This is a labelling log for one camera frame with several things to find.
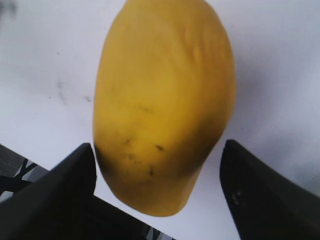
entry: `dark spot on fruit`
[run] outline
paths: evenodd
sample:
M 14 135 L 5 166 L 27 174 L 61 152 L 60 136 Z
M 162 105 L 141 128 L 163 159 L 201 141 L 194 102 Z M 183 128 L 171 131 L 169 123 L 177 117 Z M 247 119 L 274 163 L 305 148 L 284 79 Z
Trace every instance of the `dark spot on fruit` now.
M 152 165 L 150 165 L 149 175 L 150 176 L 154 175 L 154 166 L 152 166 Z
M 151 114 L 152 113 L 152 110 L 146 106 L 141 106 L 139 105 L 139 109 L 144 111 L 145 113 L 148 113 L 148 114 Z
M 136 155 L 134 153 L 129 153 L 128 157 L 129 159 L 135 159 Z
M 131 138 L 127 138 L 126 140 L 125 140 L 125 142 L 124 142 L 124 145 L 126 145 L 126 146 L 130 146 L 131 145 Z
M 159 150 L 159 151 L 164 151 L 165 148 L 161 145 L 155 145 L 155 147 Z

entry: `black plastic piece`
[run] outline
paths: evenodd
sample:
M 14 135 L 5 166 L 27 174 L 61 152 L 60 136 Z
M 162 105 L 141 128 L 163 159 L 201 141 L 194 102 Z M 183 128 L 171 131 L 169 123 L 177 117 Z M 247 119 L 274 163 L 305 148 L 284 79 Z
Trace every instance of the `black plastic piece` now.
M 29 184 L 31 184 L 30 181 L 25 181 L 21 179 L 15 180 L 12 177 L 0 176 L 0 196 L 4 191 L 13 193 L 19 192 Z
M 235 140 L 225 144 L 220 182 L 242 240 L 320 240 L 320 198 Z

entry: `white surface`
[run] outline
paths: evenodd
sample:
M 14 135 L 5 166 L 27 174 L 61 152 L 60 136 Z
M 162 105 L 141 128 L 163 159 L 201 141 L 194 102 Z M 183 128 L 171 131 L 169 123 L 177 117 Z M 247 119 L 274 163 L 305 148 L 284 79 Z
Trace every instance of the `white surface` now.
M 187 206 L 151 217 L 119 202 L 100 173 L 95 194 L 179 240 L 239 239 L 219 182 L 226 139 L 320 195 L 320 1 L 211 0 L 234 51 L 232 120 Z M 19 0 L 0 23 L 0 143 L 53 168 L 92 141 L 95 80 L 124 0 Z

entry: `yellow mango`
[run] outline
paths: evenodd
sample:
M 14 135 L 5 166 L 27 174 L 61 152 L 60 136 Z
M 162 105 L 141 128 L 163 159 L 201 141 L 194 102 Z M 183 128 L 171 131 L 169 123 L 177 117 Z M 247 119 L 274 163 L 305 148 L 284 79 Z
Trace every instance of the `yellow mango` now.
M 227 33 L 204 0 L 128 0 L 103 48 L 94 144 L 114 195 L 152 216 L 187 203 L 236 99 Z

